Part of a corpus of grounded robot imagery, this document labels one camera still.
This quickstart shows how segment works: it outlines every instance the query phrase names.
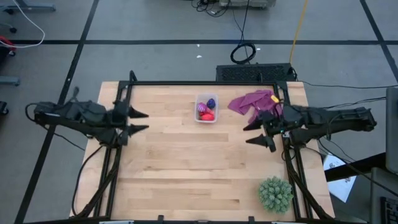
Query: clear plastic container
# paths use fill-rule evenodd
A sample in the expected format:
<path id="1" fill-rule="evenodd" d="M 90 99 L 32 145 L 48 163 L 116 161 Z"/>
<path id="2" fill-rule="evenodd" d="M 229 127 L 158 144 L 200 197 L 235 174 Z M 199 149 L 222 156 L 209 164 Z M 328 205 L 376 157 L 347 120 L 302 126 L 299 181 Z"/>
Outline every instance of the clear plastic container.
<path id="1" fill-rule="evenodd" d="M 214 120 L 213 121 L 202 121 L 199 119 L 199 111 L 198 111 L 198 104 L 199 103 L 204 103 L 207 104 L 207 101 L 210 99 L 214 99 L 214 101 L 216 102 L 216 107 L 214 107 L 213 111 L 214 111 Z M 195 102 L 195 108 L 194 108 L 195 112 L 193 114 L 193 118 L 195 119 L 196 122 L 199 123 L 215 123 L 217 121 L 217 117 L 218 117 L 218 96 L 217 94 L 214 93 L 202 93 L 197 95 L 197 100 Z"/>

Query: green plant toy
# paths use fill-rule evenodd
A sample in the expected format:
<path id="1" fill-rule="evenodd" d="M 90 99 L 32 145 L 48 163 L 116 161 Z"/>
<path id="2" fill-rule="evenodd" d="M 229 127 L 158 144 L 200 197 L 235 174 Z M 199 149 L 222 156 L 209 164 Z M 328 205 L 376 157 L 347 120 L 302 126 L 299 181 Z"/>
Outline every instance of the green plant toy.
<path id="1" fill-rule="evenodd" d="M 259 198 L 264 209 L 284 214 L 289 209 L 293 198 L 292 186 L 280 178 L 268 178 L 260 184 Z"/>

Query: wooden table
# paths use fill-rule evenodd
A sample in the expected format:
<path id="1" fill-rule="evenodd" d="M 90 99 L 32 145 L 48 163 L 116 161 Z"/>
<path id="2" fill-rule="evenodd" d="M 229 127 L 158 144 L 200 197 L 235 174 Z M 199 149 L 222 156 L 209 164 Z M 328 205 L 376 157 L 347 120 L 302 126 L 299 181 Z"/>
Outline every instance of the wooden table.
<path id="1" fill-rule="evenodd" d="M 104 82 L 98 102 L 111 108 L 116 98 L 117 82 Z M 307 106 L 303 84 L 288 83 L 292 104 Z M 292 221 L 293 209 L 285 215 L 269 213 L 258 201 L 259 183 L 277 176 L 287 180 L 281 138 L 274 138 L 277 151 L 246 144 L 245 140 L 262 131 L 242 130 L 251 111 L 242 116 L 227 108 L 229 102 L 246 93 L 272 89 L 271 86 L 135 86 L 133 107 L 149 115 L 134 119 L 134 124 L 148 124 L 123 147 L 113 203 L 112 219 Z M 193 120 L 195 97 L 216 93 L 220 101 L 215 124 Z M 318 150 L 316 141 L 308 145 Z M 89 140 L 85 159 L 98 148 Z M 81 211 L 98 188 L 105 150 L 95 155 L 82 172 L 76 196 Z M 302 149 L 302 160 L 309 191 L 325 211 L 334 216 L 320 156 Z M 305 217 L 301 191 L 298 200 Z M 108 193 L 104 194 L 104 214 Z"/>

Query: purple cloth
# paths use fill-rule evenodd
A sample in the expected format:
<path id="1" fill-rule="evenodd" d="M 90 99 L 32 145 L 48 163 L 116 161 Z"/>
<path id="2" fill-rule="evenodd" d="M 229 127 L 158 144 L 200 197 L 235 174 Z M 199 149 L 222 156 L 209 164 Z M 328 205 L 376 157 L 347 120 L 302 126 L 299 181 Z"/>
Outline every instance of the purple cloth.
<path id="1" fill-rule="evenodd" d="M 274 100 L 271 99 L 271 96 L 274 94 L 272 90 L 257 90 L 254 93 L 248 93 L 244 96 L 238 97 L 232 100 L 228 108 L 240 113 L 241 115 L 245 115 L 251 106 L 254 107 L 253 116 L 249 119 L 249 123 L 252 123 L 256 116 L 259 114 L 259 111 L 269 110 L 274 115 L 282 114 L 282 107 L 276 106 L 276 110 L 278 114 L 275 114 L 275 105 Z"/>

